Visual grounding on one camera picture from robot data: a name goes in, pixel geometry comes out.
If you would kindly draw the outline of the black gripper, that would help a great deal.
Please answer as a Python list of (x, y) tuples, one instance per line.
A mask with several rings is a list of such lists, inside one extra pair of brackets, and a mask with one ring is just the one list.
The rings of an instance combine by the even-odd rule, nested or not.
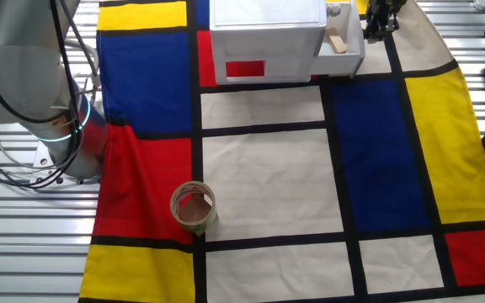
[[(364, 39), (368, 42), (377, 42), (380, 40), (380, 30), (384, 35), (398, 30), (397, 14), (406, 2), (407, 0), (370, 0), (366, 9)], [(381, 16), (381, 27), (376, 16)]]

